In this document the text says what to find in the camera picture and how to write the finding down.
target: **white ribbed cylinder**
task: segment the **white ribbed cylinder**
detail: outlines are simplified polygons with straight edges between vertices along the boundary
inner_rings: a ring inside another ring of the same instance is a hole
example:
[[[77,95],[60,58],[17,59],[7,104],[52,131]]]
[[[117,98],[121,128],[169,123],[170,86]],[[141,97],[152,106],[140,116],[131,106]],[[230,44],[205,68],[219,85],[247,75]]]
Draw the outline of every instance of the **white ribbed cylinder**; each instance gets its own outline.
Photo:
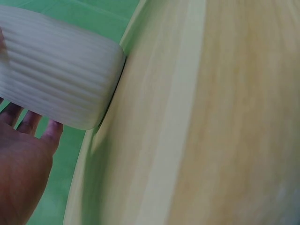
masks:
[[[0,97],[87,130],[107,110],[125,62],[122,48],[98,34],[28,10],[0,6],[6,50]]]

